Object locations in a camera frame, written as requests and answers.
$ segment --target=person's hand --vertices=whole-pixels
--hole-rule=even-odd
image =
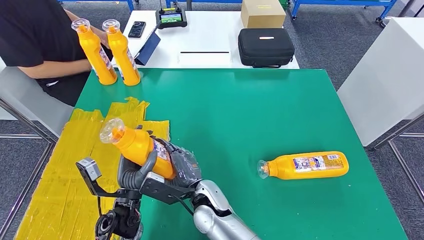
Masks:
[[[107,49],[111,49],[108,41],[108,34],[105,31],[99,30],[93,26],[91,27],[91,30],[100,39],[101,44],[103,44]]]
[[[107,49],[111,49],[108,41],[108,34],[105,31],[100,31],[97,36],[100,38],[101,44],[103,44]]]

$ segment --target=clear plastic cap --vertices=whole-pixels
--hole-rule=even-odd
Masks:
[[[90,29],[90,22],[84,18],[78,18],[71,24],[72,29],[77,33],[85,33]]]
[[[103,25],[101,26],[103,30],[108,34],[114,34],[118,31],[120,31],[121,24],[118,20],[115,19],[109,19],[103,22]]]
[[[100,131],[100,141],[104,144],[118,142],[125,132],[124,122],[120,118],[112,118]]]
[[[268,167],[268,162],[260,160],[257,163],[257,173],[261,179],[265,179],[270,175],[270,168]]]

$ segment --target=smartphone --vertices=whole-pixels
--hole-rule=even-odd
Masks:
[[[128,37],[139,39],[142,37],[143,30],[145,29],[145,21],[135,21],[132,24],[131,30],[129,30]]]

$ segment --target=standing bottle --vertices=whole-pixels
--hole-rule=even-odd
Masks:
[[[151,138],[145,130],[128,128],[121,119],[112,118],[100,131],[100,140],[104,144],[115,145],[124,157],[141,166],[147,161],[150,152],[157,151],[152,171],[169,180],[176,176],[165,146]]]
[[[272,161],[260,160],[259,176],[279,179],[314,179],[339,177],[349,170],[346,156],[339,151],[322,151],[279,156]]]
[[[141,78],[136,62],[128,49],[128,39],[121,33],[120,23],[115,19],[103,22],[103,30],[107,33],[109,47],[116,60],[123,83],[127,86],[139,84]]]
[[[90,22],[79,18],[73,21],[71,26],[78,33],[79,44],[98,76],[98,81],[103,85],[114,84],[117,81],[117,73],[100,45],[100,38],[90,29]]]

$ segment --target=black case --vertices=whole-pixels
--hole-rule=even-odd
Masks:
[[[254,68],[279,68],[287,65],[295,47],[284,28],[244,28],[238,35],[241,63]]]

